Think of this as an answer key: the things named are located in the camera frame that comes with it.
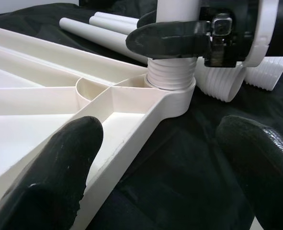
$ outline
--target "black cloth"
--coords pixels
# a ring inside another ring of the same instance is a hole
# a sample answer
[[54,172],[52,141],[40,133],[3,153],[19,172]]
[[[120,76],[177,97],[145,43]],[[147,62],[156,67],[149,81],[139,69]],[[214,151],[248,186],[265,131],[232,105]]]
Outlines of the black cloth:
[[[155,5],[118,0],[101,10],[138,17]],[[71,4],[37,6],[0,15],[0,27],[139,64],[58,26],[61,17],[87,22],[94,13]],[[283,76],[272,92],[243,84],[230,103],[196,88],[189,110],[159,124],[88,229],[248,230],[253,213],[215,139],[226,115],[254,119],[283,134]]]

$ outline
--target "white pipe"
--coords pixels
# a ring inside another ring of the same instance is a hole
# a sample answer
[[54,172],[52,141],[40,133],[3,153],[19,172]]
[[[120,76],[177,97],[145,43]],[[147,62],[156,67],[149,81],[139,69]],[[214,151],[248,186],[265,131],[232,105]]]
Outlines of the white pipe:
[[62,29],[69,31],[75,35],[83,37],[115,52],[147,64],[147,57],[133,53],[126,47],[125,40],[127,36],[124,34],[105,30],[68,18],[60,19],[59,26]]
[[[199,11],[199,0],[158,0],[156,22],[195,21]],[[193,83],[195,66],[196,58],[149,59],[147,81],[165,90],[185,89]]]
[[198,58],[194,77],[202,92],[221,101],[230,102],[247,75],[246,69],[241,63],[235,68],[209,68],[204,66],[204,58]]
[[108,19],[108,18],[100,18],[97,16],[90,17],[89,24],[106,29],[106,30],[118,32],[124,35],[128,35],[132,31],[137,29],[137,25],[133,23],[126,23],[123,21],[118,21],[118,20],[113,20],[113,19]]
[[272,91],[283,74],[283,57],[265,57],[259,66],[247,68],[245,82]]
[[100,17],[100,18],[113,19],[113,20],[122,21],[126,23],[132,23],[132,24],[137,24],[138,22],[137,18],[124,17],[124,16],[115,15],[111,13],[96,12],[94,16]]

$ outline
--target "white pvc pipe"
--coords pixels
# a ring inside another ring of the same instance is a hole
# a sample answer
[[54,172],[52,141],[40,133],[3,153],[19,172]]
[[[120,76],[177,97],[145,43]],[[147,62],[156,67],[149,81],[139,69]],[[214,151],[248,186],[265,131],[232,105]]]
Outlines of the white pvc pipe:
[[59,26],[75,35],[83,37],[89,41],[95,42],[101,46],[123,54],[127,57],[147,64],[147,57],[133,53],[126,47],[126,35],[117,32],[102,29],[86,23],[81,23],[68,18],[62,18]]
[[265,57],[259,66],[247,68],[245,82],[272,91],[283,73],[283,57]]
[[113,20],[109,18],[100,18],[97,16],[90,17],[89,24],[106,30],[118,32],[124,35],[128,35],[132,31],[137,29],[137,25],[133,23],[126,23],[123,21]]
[[[199,0],[158,0],[156,22],[195,21],[199,11]],[[193,83],[195,66],[196,58],[149,59],[147,81],[165,90],[185,89]]]
[[194,73],[202,92],[224,102],[234,99],[246,75],[247,68],[241,63],[235,68],[209,68],[204,66],[203,58],[198,58]]
[[132,23],[132,24],[137,24],[138,22],[137,18],[124,17],[124,16],[115,15],[111,13],[96,12],[94,16],[100,17],[100,18],[108,18],[112,20],[122,21],[126,23]]

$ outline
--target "white plastic tube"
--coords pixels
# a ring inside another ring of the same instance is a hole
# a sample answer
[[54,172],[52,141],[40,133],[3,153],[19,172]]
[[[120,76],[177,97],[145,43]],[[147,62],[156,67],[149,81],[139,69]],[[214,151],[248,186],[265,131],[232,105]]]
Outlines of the white plastic tube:
[[245,82],[272,91],[283,73],[283,57],[265,57],[259,66],[247,68]]
[[109,18],[100,18],[97,16],[90,17],[89,24],[106,30],[118,32],[124,35],[128,35],[132,31],[137,29],[137,25],[133,23],[126,23],[123,21],[113,20]]
[[59,26],[75,35],[83,37],[89,41],[95,42],[101,46],[111,49],[115,52],[128,56],[132,59],[147,64],[147,57],[133,53],[125,44],[126,35],[114,31],[102,29],[86,23],[81,23],[68,18],[62,18]]
[[[193,21],[199,18],[199,0],[158,0],[156,22]],[[147,81],[165,90],[181,90],[193,83],[196,58],[148,60]]]
[[209,68],[204,66],[203,58],[198,58],[194,77],[202,92],[221,101],[230,102],[247,75],[246,69],[241,63],[235,68]]
[[108,18],[108,19],[112,19],[112,20],[122,21],[122,22],[126,22],[126,23],[132,23],[132,24],[135,24],[135,25],[138,22],[137,18],[124,17],[124,16],[115,15],[115,14],[111,14],[111,13],[96,12],[94,14],[94,16],[100,17],[100,18]]

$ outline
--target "black fabric surface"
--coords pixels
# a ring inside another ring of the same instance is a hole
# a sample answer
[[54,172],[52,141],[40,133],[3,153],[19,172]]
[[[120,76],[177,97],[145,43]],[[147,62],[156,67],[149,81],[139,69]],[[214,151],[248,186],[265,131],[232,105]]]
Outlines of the black fabric surface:
[[[96,7],[138,17],[155,4],[118,0]],[[138,64],[58,26],[61,17],[87,22],[94,13],[71,4],[37,6],[0,15],[0,27]],[[253,213],[215,139],[226,115],[251,118],[283,134],[283,76],[272,92],[243,84],[230,103],[196,88],[188,112],[159,124],[88,229],[248,230]]]

